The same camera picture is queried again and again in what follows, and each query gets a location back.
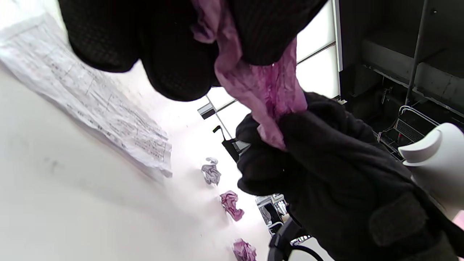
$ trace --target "white surface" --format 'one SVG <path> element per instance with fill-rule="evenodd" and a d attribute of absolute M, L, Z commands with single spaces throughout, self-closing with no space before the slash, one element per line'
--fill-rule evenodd
<path fill-rule="evenodd" d="M 317 240 L 314 237 L 306 240 L 300 245 L 314 250 L 316 253 L 320 255 L 320 257 L 324 261 L 334 261 L 327 254 L 327 251 L 325 251 L 321 246 L 319 246 L 319 244 L 317 243 Z M 290 255 L 289 261 L 316 261 L 316 259 L 306 252 L 303 252 L 300 250 L 294 250 Z"/>
<path fill-rule="evenodd" d="M 0 61 L 104 142 L 140 162 L 149 175 L 171 176 L 166 133 L 117 89 L 118 81 L 81 62 L 50 15 L 0 31 Z"/>
<path fill-rule="evenodd" d="M 240 174 L 215 124 L 196 111 L 202 104 L 160 97 L 141 64 L 118 77 L 168 133 L 173 178 L 147 179 L 0 68 L 0 259 L 234 261 L 231 245 L 242 237 L 265 261 L 269 232 L 254 197 L 237 189 Z M 200 171 L 206 157 L 219 160 L 217 188 Z M 245 211 L 239 222 L 220 204 L 229 189 Z"/>
<path fill-rule="evenodd" d="M 235 129 L 238 124 L 242 122 L 243 118 L 245 118 L 245 116 L 250 112 L 251 110 L 248 109 L 248 107 L 237 101 L 219 111 L 217 114 L 229 131 L 231 137 L 235 138 Z"/>
<path fill-rule="evenodd" d="M 464 134 L 451 123 L 441 124 L 422 140 L 398 151 L 417 184 L 443 207 L 453 220 L 464 209 Z"/>
<path fill-rule="evenodd" d="M 335 46 L 326 49 L 296 67 L 296 78 L 305 91 L 328 98 L 340 94 Z"/>
<path fill-rule="evenodd" d="M 211 88 L 207 96 L 211 100 L 214 108 L 217 110 L 235 100 L 235 98 L 230 96 L 223 87 Z"/>
<path fill-rule="evenodd" d="M 332 1 L 296 37 L 296 60 L 301 61 L 322 47 L 335 41 Z"/>

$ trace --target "pink cloth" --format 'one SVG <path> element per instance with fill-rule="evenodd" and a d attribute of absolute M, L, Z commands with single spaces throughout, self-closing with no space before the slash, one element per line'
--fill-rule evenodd
<path fill-rule="evenodd" d="M 237 201 L 238 195 L 232 190 L 229 190 L 228 192 L 221 194 L 222 206 L 235 221 L 239 221 L 240 219 L 242 219 L 243 214 L 245 214 L 245 211 L 243 211 L 243 209 L 237 209 Z"/>
<path fill-rule="evenodd" d="M 249 65 L 241 60 L 242 47 L 227 2 L 191 1 L 198 13 L 198 24 L 192 28 L 195 39 L 203 43 L 217 41 L 219 45 L 214 64 L 219 82 L 232 97 L 251 109 L 253 118 L 260 123 L 262 139 L 284 150 L 276 121 L 283 114 L 304 111 L 308 106 L 296 78 L 296 39 L 273 65 Z"/>

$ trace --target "black textured fabric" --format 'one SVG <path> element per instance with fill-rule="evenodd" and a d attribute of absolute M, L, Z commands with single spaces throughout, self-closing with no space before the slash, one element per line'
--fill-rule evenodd
<path fill-rule="evenodd" d="M 59 0 L 75 54 L 107 72 L 127 72 L 141 59 L 151 85 L 165 97 L 192 101 L 219 86 L 216 43 L 193 38 L 190 0 Z"/>
<path fill-rule="evenodd" d="M 288 152 L 264 144 L 252 118 L 239 124 L 237 139 L 251 144 L 237 164 L 243 174 L 240 189 L 254 195 L 284 194 L 291 216 L 337 261 L 406 258 L 431 248 L 440 231 L 456 254 L 464 255 L 464 232 L 406 178 L 408 169 L 377 147 L 368 125 L 328 98 L 314 93 L 306 98 L 308 111 L 279 122 Z M 408 194 L 425 210 L 425 226 L 382 235 L 381 229 L 369 230 L 376 211 Z M 390 211 L 397 219 L 411 216 Z M 402 221 L 396 224 L 401 226 L 390 229 L 407 228 Z M 398 239 L 382 241 L 385 246 L 374 240 L 391 235 Z"/>
<path fill-rule="evenodd" d="M 244 59 L 270 64 L 327 0 L 231 2 Z M 193 39 L 190 0 L 58 0 L 76 55 L 107 72 L 127 72 L 141 59 L 151 85 L 165 97 L 191 101 L 219 86 L 218 45 Z"/>
<path fill-rule="evenodd" d="M 69 42 L 88 65 L 127 72 L 140 57 L 136 6 L 121 0 L 59 0 Z"/>
<path fill-rule="evenodd" d="M 327 0 L 229 0 L 243 49 L 252 65 L 279 61 L 290 42 Z"/>

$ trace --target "gloved hand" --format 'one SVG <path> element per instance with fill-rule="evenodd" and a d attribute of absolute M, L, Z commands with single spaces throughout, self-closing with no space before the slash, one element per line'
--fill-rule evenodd
<path fill-rule="evenodd" d="M 436 245 L 439 231 L 409 171 L 368 125 L 334 101 L 306 96 L 307 111 L 279 121 L 288 152 L 264 144 L 251 116 L 237 127 L 237 139 L 251 144 L 238 161 L 239 188 L 284 194 L 290 215 L 337 261 L 399 260 Z"/>

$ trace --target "crumpled white fabric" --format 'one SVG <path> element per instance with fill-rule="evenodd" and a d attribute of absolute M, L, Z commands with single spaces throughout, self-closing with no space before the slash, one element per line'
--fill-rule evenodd
<path fill-rule="evenodd" d="M 205 164 L 201 167 L 201 171 L 205 174 L 205 181 L 207 184 L 214 183 L 218 185 L 221 180 L 221 173 L 216 168 L 218 160 L 212 157 L 208 157 L 206 160 L 209 161 L 210 164 Z"/>

